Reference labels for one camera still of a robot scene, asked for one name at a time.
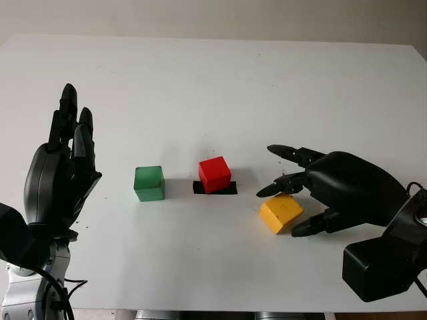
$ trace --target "red cube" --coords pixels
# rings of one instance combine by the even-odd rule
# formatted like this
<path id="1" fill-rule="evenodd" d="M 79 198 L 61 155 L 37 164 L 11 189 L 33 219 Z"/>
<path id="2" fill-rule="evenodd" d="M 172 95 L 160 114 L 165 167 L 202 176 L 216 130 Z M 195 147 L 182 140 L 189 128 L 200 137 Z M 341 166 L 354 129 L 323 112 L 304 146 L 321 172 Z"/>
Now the red cube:
<path id="1" fill-rule="evenodd" d="M 232 172 L 224 158 L 218 157 L 199 162 L 199 177 L 205 192 L 212 193 L 230 185 Z"/>

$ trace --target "white table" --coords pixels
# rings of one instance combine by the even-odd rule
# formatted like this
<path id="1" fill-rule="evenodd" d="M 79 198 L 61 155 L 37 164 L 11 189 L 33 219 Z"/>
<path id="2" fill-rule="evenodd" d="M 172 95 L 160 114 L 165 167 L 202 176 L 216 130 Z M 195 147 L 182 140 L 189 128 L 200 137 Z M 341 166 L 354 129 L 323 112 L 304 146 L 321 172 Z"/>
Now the white table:
<path id="1" fill-rule="evenodd" d="M 344 247 L 382 228 L 276 236 L 255 196 L 300 169 L 269 154 L 272 143 L 349 151 L 403 184 L 427 183 L 426 75 L 399 45 L 15 36 L 0 50 L 0 198 L 23 213 L 29 164 L 70 82 L 93 111 L 103 173 L 73 226 L 67 277 L 89 280 L 74 307 L 426 309 L 415 286 L 363 303 L 342 281 Z M 198 161 L 218 155 L 239 194 L 194 195 Z M 163 167 L 165 201 L 137 200 L 145 165 Z M 322 210 L 306 192 L 296 199 L 304 219 Z"/>

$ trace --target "black tape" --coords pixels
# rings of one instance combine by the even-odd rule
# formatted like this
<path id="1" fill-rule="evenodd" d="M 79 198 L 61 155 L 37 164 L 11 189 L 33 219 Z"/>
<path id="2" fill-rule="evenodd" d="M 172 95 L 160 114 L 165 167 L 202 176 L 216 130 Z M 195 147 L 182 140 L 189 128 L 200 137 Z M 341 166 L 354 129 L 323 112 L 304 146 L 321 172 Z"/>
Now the black tape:
<path id="1" fill-rule="evenodd" d="M 205 188 L 203 188 L 203 184 L 201 181 L 193 181 L 193 191 L 196 195 L 205 195 Z M 210 195 L 237 195 L 238 188 L 235 181 L 230 182 L 230 185 L 225 189 L 221 189 L 212 193 L 208 193 Z"/>

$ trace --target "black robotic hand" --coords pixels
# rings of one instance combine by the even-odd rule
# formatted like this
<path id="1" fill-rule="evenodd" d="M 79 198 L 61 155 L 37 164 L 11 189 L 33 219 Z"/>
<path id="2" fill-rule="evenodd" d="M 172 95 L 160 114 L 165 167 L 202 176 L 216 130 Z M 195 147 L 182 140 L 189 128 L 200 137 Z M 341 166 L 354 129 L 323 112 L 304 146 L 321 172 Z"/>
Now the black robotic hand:
<path id="1" fill-rule="evenodd" d="M 77 93 L 67 84 L 53 114 L 49 142 L 36 150 L 25 181 L 28 225 L 18 211 L 0 203 L 0 259 L 39 267 L 49 254 L 49 240 L 77 239 L 69 228 L 101 177 L 95 170 L 92 132 L 91 111 L 83 108 L 77 122 Z"/>
<path id="2" fill-rule="evenodd" d="M 283 175 L 262 189 L 258 197 L 279 192 L 298 193 L 304 187 L 327 205 L 323 213 L 295 226 L 294 237 L 321 231 L 332 233 L 371 223 L 387 227 L 381 237 L 348 245 L 342 278 L 363 301 L 405 292 L 427 268 L 427 190 L 410 196 L 383 169 L 345 152 L 327 155 L 306 148 L 270 145 L 272 153 L 296 162 L 305 171 Z"/>
<path id="3" fill-rule="evenodd" d="M 88 108 L 83 108 L 77 122 L 77 93 L 68 83 L 59 110 L 53 113 L 49 142 L 35 152 L 25 181 L 25 213 L 36 234 L 66 233 L 101 178 L 95 170 L 92 133 Z"/>
<path id="4" fill-rule="evenodd" d="M 393 176 L 355 155 L 341 151 L 325 155 L 284 145 L 270 145 L 268 150 L 305 171 L 277 178 L 258 197 L 298 193 L 306 187 L 313 198 L 329 207 L 296 225 L 294 237 L 333 233 L 362 223 L 387 226 L 408 198 Z"/>

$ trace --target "green cube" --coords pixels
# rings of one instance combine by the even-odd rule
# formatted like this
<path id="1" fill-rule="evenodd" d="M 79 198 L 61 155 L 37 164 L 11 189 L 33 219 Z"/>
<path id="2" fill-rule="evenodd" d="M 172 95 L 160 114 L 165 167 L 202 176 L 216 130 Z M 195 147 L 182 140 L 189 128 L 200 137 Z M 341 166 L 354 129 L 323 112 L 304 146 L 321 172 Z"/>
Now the green cube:
<path id="1" fill-rule="evenodd" d="M 140 201 L 165 199 L 165 179 L 161 167 L 138 167 L 135 170 L 133 190 Z"/>

